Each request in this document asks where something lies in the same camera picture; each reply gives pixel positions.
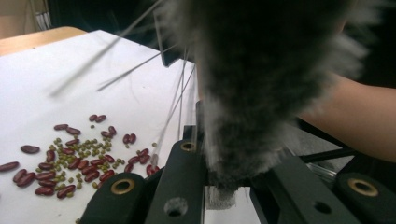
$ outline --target white surface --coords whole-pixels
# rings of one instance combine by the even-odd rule
[[[96,52],[107,46],[114,35],[97,31],[47,46],[29,49],[0,58],[0,164],[19,161],[21,168],[34,171],[45,160],[45,152],[56,137],[71,139],[65,132],[55,132],[55,124],[68,123],[82,130],[81,140],[99,138],[109,125],[118,135],[112,140],[115,158],[128,160],[138,149],[157,142],[172,103],[182,62],[169,68],[158,57],[134,71],[123,81],[104,91],[96,91],[101,83],[140,64],[157,53],[156,50],[121,40],[96,63],[65,95],[51,98],[51,91],[73,75]],[[188,63],[185,80],[193,64]],[[195,92],[191,81],[183,98],[182,125],[194,124]],[[91,129],[88,116],[106,114],[107,120]],[[160,153],[160,167],[166,163],[171,146],[177,140],[178,114],[166,132]],[[137,141],[126,149],[121,139],[125,133],[136,133]],[[20,151],[22,145],[41,147],[35,155]],[[35,195],[38,184],[18,188],[12,177],[19,170],[0,174],[0,224],[74,223],[84,212],[94,194],[91,185],[75,192],[72,199]],[[136,165],[134,173],[143,177],[145,166]],[[248,197],[248,191],[237,193],[237,206],[228,211],[205,213],[205,223],[259,223]]]

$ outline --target forearm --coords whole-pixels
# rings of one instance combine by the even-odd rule
[[[336,79],[329,98],[300,118],[362,153],[396,162],[396,90]]]

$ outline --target round hole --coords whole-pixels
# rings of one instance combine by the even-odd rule
[[[125,194],[134,188],[134,181],[132,179],[121,179],[113,183],[111,192],[114,194]]]
[[[350,178],[348,179],[347,183],[353,190],[355,190],[359,194],[369,197],[375,197],[378,195],[378,190],[376,189],[376,187],[365,180]]]
[[[186,142],[181,145],[181,149],[185,151],[194,151],[195,150],[195,144],[192,142]]]
[[[330,214],[332,212],[332,209],[330,208],[329,205],[326,203],[321,203],[321,202],[314,202],[314,207],[317,209],[320,213],[324,214]]]
[[[163,211],[169,217],[181,217],[184,216],[187,212],[188,205],[187,200],[184,198],[172,198],[169,199],[165,206],[163,207]]]

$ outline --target brass ring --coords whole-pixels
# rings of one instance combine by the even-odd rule
[[[378,195],[378,189],[376,189],[374,185],[370,184],[365,180],[349,178],[347,183],[353,190],[355,190],[359,194],[369,197],[376,197]]]
[[[195,144],[193,142],[185,142],[181,144],[181,149],[185,151],[194,151],[195,150]]]
[[[127,183],[128,187],[120,188],[120,184]],[[132,179],[121,179],[113,183],[111,185],[111,192],[114,194],[125,194],[131,191],[134,188],[134,181]]]

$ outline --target bean pile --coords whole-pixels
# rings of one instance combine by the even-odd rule
[[[89,121],[101,123],[106,120],[106,115],[91,115]],[[28,172],[26,169],[20,169],[13,177],[13,182],[18,187],[24,188],[31,185],[35,180],[38,187],[35,190],[36,195],[52,196],[56,193],[59,199],[71,198],[74,196],[76,189],[81,189],[82,184],[92,183],[95,189],[99,189],[103,183],[111,176],[116,175],[114,171],[120,165],[126,162],[121,158],[114,159],[109,153],[111,152],[111,141],[113,136],[117,134],[113,126],[109,126],[107,131],[101,131],[102,141],[97,139],[80,141],[81,135],[79,129],[69,127],[68,124],[57,124],[53,127],[55,131],[66,131],[71,134],[74,139],[66,141],[61,138],[53,140],[53,144],[46,151],[46,159],[40,162],[35,172]],[[134,133],[125,134],[122,138],[123,144],[129,146],[136,141]],[[28,154],[36,154],[40,150],[35,146],[22,146],[21,151]],[[138,162],[145,165],[149,159],[149,149],[142,151],[137,150],[136,156],[128,160],[125,165],[124,172],[132,172],[134,164]],[[14,170],[19,167],[17,161],[0,165],[0,172]],[[66,176],[66,171],[78,171],[75,176]],[[146,168],[147,174],[152,175],[159,170],[159,167]]]

